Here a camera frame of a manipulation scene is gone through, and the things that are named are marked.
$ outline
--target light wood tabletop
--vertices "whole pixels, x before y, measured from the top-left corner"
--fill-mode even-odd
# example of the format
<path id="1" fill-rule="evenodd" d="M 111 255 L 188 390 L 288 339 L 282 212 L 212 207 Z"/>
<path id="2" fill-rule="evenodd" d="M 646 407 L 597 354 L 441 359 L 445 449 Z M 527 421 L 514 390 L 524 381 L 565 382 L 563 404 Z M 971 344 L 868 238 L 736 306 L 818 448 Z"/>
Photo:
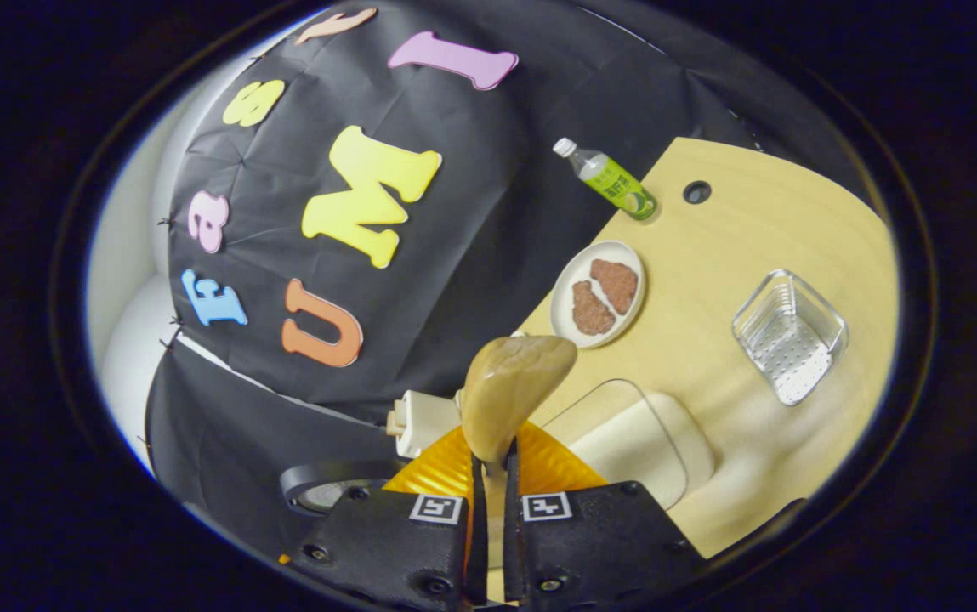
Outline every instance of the light wood tabletop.
<path id="1" fill-rule="evenodd" d="M 694 181 L 711 186 L 699 205 L 683 197 Z M 896 259 L 888 229 L 864 202 L 757 151 L 675 139 L 643 185 L 659 201 L 655 217 L 639 222 L 617 212 L 596 239 L 623 241 L 643 260 L 639 317 L 616 340 L 580 351 L 531 421 L 545 425 L 613 378 L 678 399 L 717 465 L 668 515 L 711 557 L 812 495 L 864 433 L 895 348 Z M 841 360 L 796 406 L 780 403 L 730 330 L 736 311 L 779 268 L 810 283 L 849 331 Z M 553 333 L 549 298 L 521 331 Z"/>

